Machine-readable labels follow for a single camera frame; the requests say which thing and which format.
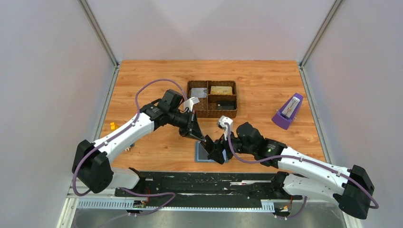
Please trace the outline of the aluminium frame rail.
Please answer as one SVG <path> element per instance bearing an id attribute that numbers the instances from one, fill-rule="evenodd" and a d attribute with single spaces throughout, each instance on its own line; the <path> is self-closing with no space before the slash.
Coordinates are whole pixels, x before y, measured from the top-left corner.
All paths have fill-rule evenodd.
<path id="1" fill-rule="evenodd" d="M 83 107 L 89 107 L 93 111 L 93 114 L 89 114 L 89 120 L 85 121 L 86 124 L 92 124 L 92 132 L 87 139 L 96 140 L 99 138 L 103 121 L 106 117 L 106 111 L 109 107 L 109 102 L 112 96 L 113 87 L 117 79 L 117 72 L 120 67 L 120 62 L 117 60 L 106 36 L 103 32 L 99 19 L 100 17 L 95 14 L 95 1 L 79 0 L 79 6 L 81 7 L 83 14 L 90 25 L 90 31 L 96 36 L 96 49 L 98 53 L 94 51 L 87 51 L 90 56 L 86 60 L 94 60 L 95 58 L 101 58 L 104 62 L 101 66 L 95 66 L 94 70 L 98 70 L 97 73 L 93 73 L 95 78 L 91 79 L 84 89 L 84 91 L 93 91 L 89 94 L 94 97 L 94 101 Z"/>
<path id="2" fill-rule="evenodd" d="M 352 123 L 348 120 L 354 68 L 352 0 L 331 0 L 325 17 L 300 61 L 302 78 L 313 109 L 325 158 L 337 165 L 350 166 L 351 149 L 347 139 Z"/>

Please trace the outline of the aluminium frame rail left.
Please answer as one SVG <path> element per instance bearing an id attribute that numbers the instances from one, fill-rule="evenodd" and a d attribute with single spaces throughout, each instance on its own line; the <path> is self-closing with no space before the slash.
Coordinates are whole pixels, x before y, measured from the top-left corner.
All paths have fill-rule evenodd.
<path id="1" fill-rule="evenodd" d="M 109 102 L 112 96 L 113 87 L 117 79 L 117 72 L 120 67 L 120 62 L 117 60 L 106 36 L 103 32 L 99 19 L 100 17 L 95 14 L 95 1 L 79 0 L 79 6 L 81 7 L 83 14 L 90 25 L 90 31 L 96 36 L 96 49 L 98 53 L 94 51 L 87 51 L 90 56 L 86 60 L 94 60 L 95 58 L 101 58 L 104 62 L 101 66 L 95 66 L 94 70 L 98 70 L 97 73 L 93 73 L 95 78 L 91 79 L 84 89 L 84 91 L 93 91 L 89 94 L 94 97 L 94 101 L 83 107 L 89 107 L 93 111 L 93 114 L 89 114 L 89 120 L 85 121 L 86 124 L 92 124 L 92 132 L 87 139 L 96 140 L 99 138 L 103 121 L 106 117 L 106 111 L 109 107 Z"/>

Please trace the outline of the silver card in basket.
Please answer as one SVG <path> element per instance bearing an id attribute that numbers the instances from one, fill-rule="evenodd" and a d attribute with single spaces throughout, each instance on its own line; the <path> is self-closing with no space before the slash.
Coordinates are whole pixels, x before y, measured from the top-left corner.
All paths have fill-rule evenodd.
<path id="1" fill-rule="evenodd" d="M 190 89 L 190 97 L 207 98 L 208 88 L 194 87 Z"/>

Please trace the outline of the yellow toy block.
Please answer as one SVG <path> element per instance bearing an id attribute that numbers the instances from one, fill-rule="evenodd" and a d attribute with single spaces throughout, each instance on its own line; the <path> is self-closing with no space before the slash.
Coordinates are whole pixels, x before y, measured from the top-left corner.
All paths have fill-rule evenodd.
<path id="1" fill-rule="evenodd" d="M 111 122 L 110 123 L 110 129 L 112 130 L 112 131 L 115 131 L 115 130 L 117 130 L 119 128 L 119 126 L 115 123 L 115 122 Z"/>

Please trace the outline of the gold card in basket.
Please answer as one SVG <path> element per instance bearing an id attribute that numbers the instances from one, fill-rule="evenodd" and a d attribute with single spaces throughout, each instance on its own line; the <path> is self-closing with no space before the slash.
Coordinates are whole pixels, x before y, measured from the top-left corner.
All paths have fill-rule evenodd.
<path id="1" fill-rule="evenodd" d="M 233 95 L 232 86 L 213 85 L 210 88 L 211 95 Z"/>

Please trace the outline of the black VIP card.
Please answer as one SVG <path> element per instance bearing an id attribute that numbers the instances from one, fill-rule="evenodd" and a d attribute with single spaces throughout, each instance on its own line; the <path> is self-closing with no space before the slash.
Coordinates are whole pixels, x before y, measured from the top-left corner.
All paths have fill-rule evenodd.
<path id="1" fill-rule="evenodd" d="M 237 105 L 235 101 L 218 101 L 217 102 L 218 110 L 236 110 Z"/>
<path id="2" fill-rule="evenodd" d="M 208 162 L 208 153 L 205 151 L 200 142 L 195 146 L 195 161 L 196 162 Z"/>

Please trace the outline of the aluminium frame rail right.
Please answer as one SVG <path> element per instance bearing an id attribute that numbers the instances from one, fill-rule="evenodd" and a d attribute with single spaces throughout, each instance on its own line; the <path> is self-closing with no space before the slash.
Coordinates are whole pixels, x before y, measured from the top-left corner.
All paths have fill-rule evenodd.
<path id="1" fill-rule="evenodd" d="M 302 78 L 313 109 L 325 158 L 337 165 L 350 166 L 351 149 L 347 139 L 352 123 L 348 120 L 354 68 L 352 0 L 331 0 L 325 17 L 300 61 Z"/>

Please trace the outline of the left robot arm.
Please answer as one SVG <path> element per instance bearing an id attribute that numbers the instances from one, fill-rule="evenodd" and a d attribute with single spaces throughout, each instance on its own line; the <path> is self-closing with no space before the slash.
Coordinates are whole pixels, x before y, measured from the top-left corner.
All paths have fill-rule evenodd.
<path id="1" fill-rule="evenodd" d="M 132 195 L 145 192 L 145 182 L 134 168 L 112 168 L 117 156 L 143 136 L 166 124 L 178 127 L 179 135 L 204 141 L 193 106 L 197 97 L 185 100 L 183 95 L 169 89 L 161 99 L 144 105 L 128 122 L 109 135 L 94 142 L 83 140 L 77 146 L 72 173 L 93 193 L 107 188 L 126 188 Z"/>

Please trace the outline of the purple metronome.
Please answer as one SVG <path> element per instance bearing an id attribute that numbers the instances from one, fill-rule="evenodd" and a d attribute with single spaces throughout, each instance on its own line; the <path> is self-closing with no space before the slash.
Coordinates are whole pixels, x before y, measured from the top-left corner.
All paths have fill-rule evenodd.
<path id="1" fill-rule="evenodd" d="M 303 95 L 294 93 L 294 95 L 276 111 L 275 115 L 271 119 L 272 122 L 278 127 L 288 130 L 296 119 L 296 115 L 301 108 L 303 99 Z"/>

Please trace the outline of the teal leather card holder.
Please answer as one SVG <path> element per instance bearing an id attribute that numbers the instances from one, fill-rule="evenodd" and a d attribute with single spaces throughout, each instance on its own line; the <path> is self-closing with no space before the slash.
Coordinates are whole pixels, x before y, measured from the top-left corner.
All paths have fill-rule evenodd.
<path id="1" fill-rule="evenodd" d="M 194 160 L 195 162 L 215 162 L 218 164 L 229 162 L 226 150 L 218 142 L 197 142 Z"/>

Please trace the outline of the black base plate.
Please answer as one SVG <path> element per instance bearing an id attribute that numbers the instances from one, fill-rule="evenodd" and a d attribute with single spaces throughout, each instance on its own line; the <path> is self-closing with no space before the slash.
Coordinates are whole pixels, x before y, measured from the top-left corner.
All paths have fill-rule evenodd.
<path id="1" fill-rule="evenodd" d="M 148 206 L 259 206 L 262 200 L 289 203 L 302 200 L 271 186 L 273 173 L 143 171 L 134 193 L 151 194 Z"/>

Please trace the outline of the blue toy block wheels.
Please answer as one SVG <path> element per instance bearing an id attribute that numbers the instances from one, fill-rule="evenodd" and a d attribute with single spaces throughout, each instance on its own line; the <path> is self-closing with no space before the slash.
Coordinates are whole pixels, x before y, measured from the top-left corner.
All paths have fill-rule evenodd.
<path id="1" fill-rule="evenodd" d="M 134 143 L 125 148 L 125 151 L 130 151 L 134 147 Z"/>

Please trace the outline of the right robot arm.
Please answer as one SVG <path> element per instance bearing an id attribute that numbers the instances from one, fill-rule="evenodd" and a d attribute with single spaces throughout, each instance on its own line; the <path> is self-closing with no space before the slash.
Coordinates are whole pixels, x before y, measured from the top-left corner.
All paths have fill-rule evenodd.
<path id="1" fill-rule="evenodd" d="M 221 138 L 214 141 L 206 135 L 201 142 L 208 158 L 223 164 L 235 157 L 243 163 L 279 169 L 271 181 L 275 197 L 298 195 L 327 201 L 357 219 L 366 219 L 369 209 L 379 208 L 373 197 L 374 185 L 365 168 L 319 161 L 282 142 L 263 137 L 249 123 L 240 125 L 234 133 L 229 123 L 221 122 L 218 126 L 224 130 Z"/>

